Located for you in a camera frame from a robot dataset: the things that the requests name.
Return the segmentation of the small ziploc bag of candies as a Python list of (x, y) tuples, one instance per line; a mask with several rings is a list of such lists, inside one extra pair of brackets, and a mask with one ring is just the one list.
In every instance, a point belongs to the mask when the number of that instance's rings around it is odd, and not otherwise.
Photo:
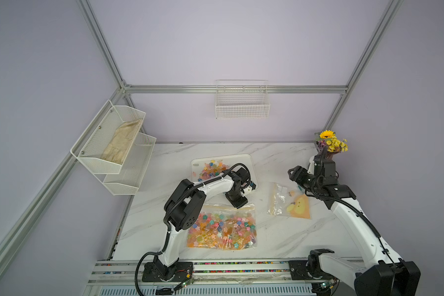
[(299, 189), (271, 183), (267, 213), (271, 216), (310, 219), (310, 198)]

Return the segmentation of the large ziploc bag of candies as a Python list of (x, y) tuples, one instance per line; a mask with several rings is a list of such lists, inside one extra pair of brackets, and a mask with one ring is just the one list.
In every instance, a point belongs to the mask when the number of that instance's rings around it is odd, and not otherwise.
[(188, 248), (244, 250), (257, 246), (255, 206), (206, 204), (187, 235)]

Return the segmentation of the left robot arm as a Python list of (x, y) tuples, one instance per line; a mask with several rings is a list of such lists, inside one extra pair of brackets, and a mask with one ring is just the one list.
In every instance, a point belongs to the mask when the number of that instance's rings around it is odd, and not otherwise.
[(239, 209), (248, 203), (247, 196), (256, 187), (248, 167), (242, 163), (208, 180), (196, 183), (182, 180), (164, 206), (167, 234), (158, 261), (168, 268), (179, 260), (183, 236), (196, 222), (206, 199), (224, 194), (228, 202)]

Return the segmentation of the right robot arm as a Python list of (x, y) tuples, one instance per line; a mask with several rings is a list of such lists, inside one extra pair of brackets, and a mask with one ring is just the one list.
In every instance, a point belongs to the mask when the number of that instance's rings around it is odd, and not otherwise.
[(421, 272), (412, 261), (405, 261), (386, 242), (364, 214), (359, 201), (347, 185), (338, 182), (335, 162), (323, 154), (314, 156), (308, 168), (296, 166), (289, 179), (309, 197), (322, 201), (347, 230), (363, 259), (355, 265), (330, 249), (312, 250), (302, 269), (307, 277), (332, 276), (358, 296), (413, 296)]

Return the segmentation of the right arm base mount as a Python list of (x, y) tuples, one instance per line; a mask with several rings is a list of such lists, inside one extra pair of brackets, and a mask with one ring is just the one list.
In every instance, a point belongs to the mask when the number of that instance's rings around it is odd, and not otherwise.
[(333, 275), (325, 273), (320, 267), (319, 256), (323, 254), (334, 254), (330, 249), (311, 250), (307, 259), (289, 260), (291, 278), (297, 280), (322, 280), (334, 279)]

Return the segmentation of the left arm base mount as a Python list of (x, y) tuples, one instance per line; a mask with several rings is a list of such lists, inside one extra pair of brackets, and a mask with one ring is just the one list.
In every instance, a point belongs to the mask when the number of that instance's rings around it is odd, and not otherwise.
[(194, 271), (194, 264), (189, 261), (177, 260), (170, 266), (165, 266), (159, 259), (144, 265), (142, 282), (183, 282), (189, 279)]

